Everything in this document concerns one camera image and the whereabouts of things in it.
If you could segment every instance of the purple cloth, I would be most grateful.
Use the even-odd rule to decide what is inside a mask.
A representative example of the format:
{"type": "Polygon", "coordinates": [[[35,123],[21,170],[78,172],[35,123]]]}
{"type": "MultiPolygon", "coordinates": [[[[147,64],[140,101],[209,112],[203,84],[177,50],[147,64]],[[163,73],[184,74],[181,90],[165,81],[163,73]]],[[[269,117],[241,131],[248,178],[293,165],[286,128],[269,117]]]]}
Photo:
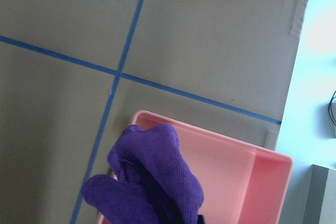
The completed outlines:
{"type": "Polygon", "coordinates": [[[84,199],[112,224],[197,224],[203,191],[178,145],[170,125],[128,126],[108,155],[118,181],[90,178],[84,199]]]}

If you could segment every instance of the cloth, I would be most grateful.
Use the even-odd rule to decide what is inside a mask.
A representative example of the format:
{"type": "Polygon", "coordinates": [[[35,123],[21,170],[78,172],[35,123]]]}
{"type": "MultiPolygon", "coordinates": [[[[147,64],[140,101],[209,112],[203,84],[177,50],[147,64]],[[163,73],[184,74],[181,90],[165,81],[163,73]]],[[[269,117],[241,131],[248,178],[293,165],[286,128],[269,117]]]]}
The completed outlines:
{"type": "Polygon", "coordinates": [[[112,224],[197,224],[203,190],[168,124],[128,126],[108,155],[118,181],[96,175],[82,187],[86,202],[112,224]]]}

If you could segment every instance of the plastic container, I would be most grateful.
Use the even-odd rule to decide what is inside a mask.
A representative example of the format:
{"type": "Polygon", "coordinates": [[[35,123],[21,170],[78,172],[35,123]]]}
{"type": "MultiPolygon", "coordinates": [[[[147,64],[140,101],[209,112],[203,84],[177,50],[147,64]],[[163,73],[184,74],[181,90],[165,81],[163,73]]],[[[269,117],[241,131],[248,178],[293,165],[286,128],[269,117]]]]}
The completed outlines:
{"type": "MultiPolygon", "coordinates": [[[[163,123],[175,127],[182,156],[201,182],[205,200],[199,214],[207,224],[278,223],[290,157],[148,111],[130,122],[144,130],[163,123]]],[[[100,215],[98,224],[109,221],[100,215]]]]}

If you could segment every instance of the blue tape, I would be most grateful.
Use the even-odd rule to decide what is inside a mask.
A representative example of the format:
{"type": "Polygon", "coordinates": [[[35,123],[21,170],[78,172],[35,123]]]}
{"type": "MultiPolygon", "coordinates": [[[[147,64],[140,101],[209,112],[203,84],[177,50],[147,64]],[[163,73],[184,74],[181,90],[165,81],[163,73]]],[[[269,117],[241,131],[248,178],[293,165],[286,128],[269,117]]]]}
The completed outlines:
{"type": "MultiPolygon", "coordinates": [[[[96,137],[95,143],[94,143],[92,151],[91,151],[91,155],[90,155],[89,162],[88,162],[88,167],[87,167],[86,173],[84,175],[82,185],[89,179],[90,174],[92,172],[93,164],[94,164],[96,156],[97,156],[97,152],[98,152],[98,148],[99,148],[101,138],[102,138],[102,135],[103,135],[103,132],[104,132],[104,128],[105,128],[105,125],[106,125],[106,122],[107,122],[107,119],[108,119],[108,116],[109,116],[109,113],[110,113],[110,110],[111,110],[111,107],[112,107],[112,104],[113,104],[114,96],[115,96],[117,88],[118,88],[120,77],[122,75],[122,70],[123,70],[123,67],[125,65],[126,58],[127,58],[127,55],[128,55],[128,51],[129,51],[129,48],[130,48],[130,45],[131,45],[131,42],[132,42],[132,38],[133,38],[133,35],[134,35],[134,32],[135,32],[135,28],[137,26],[136,24],[138,23],[138,20],[139,20],[140,11],[141,11],[143,2],[144,2],[144,0],[138,0],[138,4],[137,4],[136,9],[135,9],[132,24],[131,24],[131,27],[130,27],[130,30],[129,30],[129,33],[128,33],[128,36],[127,36],[127,39],[126,39],[126,42],[125,42],[125,45],[124,45],[124,49],[123,49],[123,52],[122,52],[122,55],[121,55],[121,58],[120,58],[120,61],[119,61],[118,69],[115,73],[115,78],[114,78],[113,85],[112,85],[112,88],[111,88],[111,91],[110,91],[110,95],[109,95],[109,98],[107,100],[107,104],[106,104],[106,107],[105,107],[105,110],[104,110],[103,117],[102,117],[101,122],[100,122],[97,137],[96,137]]],[[[70,224],[75,224],[76,223],[82,201],[83,201],[83,196],[82,196],[81,193],[79,193],[78,197],[77,197],[77,200],[76,200],[75,207],[74,207],[74,211],[72,212],[70,224]]]]}
{"type": "Polygon", "coordinates": [[[234,112],[237,112],[237,113],[240,113],[240,114],[243,114],[243,115],[251,116],[252,118],[260,119],[260,120],[263,120],[263,121],[266,121],[266,122],[269,122],[269,123],[278,124],[278,125],[281,124],[281,121],[273,119],[273,118],[269,118],[269,117],[264,116],[264,115],[260,115],[260,114],[254,113],[254,112],[243,110],[243,109],[240,109],[240,108],[237,108],[237,107],[225,104],[225,103],[217,102],[217,101],[211,100],[209,98],[202,97],[200,95],[192,94],[192,93],[185,92],[185,91],[182,91],[182,90],[179,90],[179,89],[175,89],[175,88],[172,88],[172,87],[169,87],[169,86],[165,86],[165,85],[153,82],[153,81],[149,81],[149,80],[142,79],[142,78],[139,78],[139,77],[136,77],[136,76],[132,76],[132,75],[127,74],[127,73],[123,73],[121,75],[121,77],[124,78],[124,79],[127,79],[127,80],[131,80],[131,81],[135,81],[135,82],[147,85],[147,86],[151,86],[151,87],[154,87],[154,88],[157,88],[157,89],[168,91],[170,93],[174,93],[174,94],[178,94],[178,95],[181,95],[181,96],[184,96],[184,97],[188,97],[188,98],[196,100],[196,101],[204,102],[204,103],[211,104],[213,106],[217,106],[217,107],[227,109],[227,110],[230,110],[230,111],[234,111],[234,112]]]}
{"type": "Polygon", "coordinates": [[[39,54],[52,56],[54,58],[64,60],[64,61],[67,61],[67,62],[72,62],[72,63],[75,63],[77,65],[81,65],[81,66],[84,66],[84,67],[87,67],[87,68],[98,70],[98,71],[101,71],[101,72],[104,72],[104,73],[113,74],[113,75],[115,75],[117,73],[115,70],[110,69],[110,68],[106,68],[106,67],[94,64],[94,63],[90,63],[90,62],[85,61],[85,60],[76,59],[74,57],[70,57],[70,56],[67,56],[67,55],[59,54],[57,52],[50,51],[50,50],[47,50],[45,48],[33,46],[31,44],[24,43],[24,42],[18,41],[18,40],[14,40],[14,39],[2,36],[2,35],[0,35],[0,41],[2,41],[4,43],[7,43],[7,44],[10,44],[10,45],[13,45],[13,46],[17,46],[17,47],[27,49],[29,51],[38,52],[39,54]]]}

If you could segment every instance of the wire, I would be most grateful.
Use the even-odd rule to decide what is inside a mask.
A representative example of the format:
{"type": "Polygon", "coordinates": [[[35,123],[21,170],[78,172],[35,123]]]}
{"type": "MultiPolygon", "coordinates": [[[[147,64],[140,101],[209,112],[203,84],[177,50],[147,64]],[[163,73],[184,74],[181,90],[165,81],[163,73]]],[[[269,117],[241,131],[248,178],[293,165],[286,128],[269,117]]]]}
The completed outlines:
{"type": "Polygon", "coordinates": [[[333,101],[334,99],[336,99],[335,94],[336,94],[336,90],[335,90],[334,94],[332,95],[332,97],[331,97],[331,99],[330,99],[330,102],[329,102],[329,105],[328,105],[328,113],[329,113],[329,117],[330,117],[330,119],[331,119],[331,122],[333,123],[333,125],[336,126],[336,119],[335,119],[334,113],[333,113],[333,111],[332,111],[332,106],[331,106],[332,101],[333,101]]]}

